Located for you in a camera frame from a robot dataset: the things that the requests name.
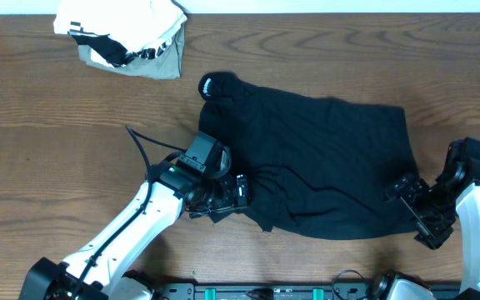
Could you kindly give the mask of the black t-shirt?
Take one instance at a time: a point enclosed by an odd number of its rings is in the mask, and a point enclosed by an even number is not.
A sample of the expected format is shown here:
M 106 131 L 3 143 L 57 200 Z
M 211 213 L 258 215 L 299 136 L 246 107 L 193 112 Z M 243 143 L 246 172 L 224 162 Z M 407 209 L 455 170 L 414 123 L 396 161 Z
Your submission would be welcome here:
M 210 72 L 198 128 L 228 146 L 247 176 L 243 213 L 269 232 L 352 240 L 410 233 L 386 191 L 418 168 L 401 107 L 312 98 Z

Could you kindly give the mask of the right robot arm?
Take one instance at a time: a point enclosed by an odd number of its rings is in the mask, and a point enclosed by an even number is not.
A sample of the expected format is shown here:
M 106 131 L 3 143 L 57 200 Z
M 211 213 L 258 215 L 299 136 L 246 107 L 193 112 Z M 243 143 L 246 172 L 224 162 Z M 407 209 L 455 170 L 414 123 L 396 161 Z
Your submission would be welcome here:
M 458 299 L 480 299 L 480 141 L 466 137 L 449 144 L 442 173 L 432 186 L 407 174 L 386 191 L 410 212 L 416 240 L 440 248 L 459 223 L 462 281 Z

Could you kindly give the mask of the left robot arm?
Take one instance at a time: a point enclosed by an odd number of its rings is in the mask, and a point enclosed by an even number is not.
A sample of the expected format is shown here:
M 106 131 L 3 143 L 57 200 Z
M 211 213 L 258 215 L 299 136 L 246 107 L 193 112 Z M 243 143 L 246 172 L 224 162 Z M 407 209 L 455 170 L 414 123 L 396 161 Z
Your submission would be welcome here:
M 229 147 L 199 132 L 187 149 L 174 147 L 161 162 L 146 160 L 146 177 L 133 200 L 89 243 L 60 263 L 45 257 L 27 272 L 21 299 L 151 299 L 154 289 L 128 269 L 183 213 L 216 217 L 244 209 L 248 178 L 233 174 Z

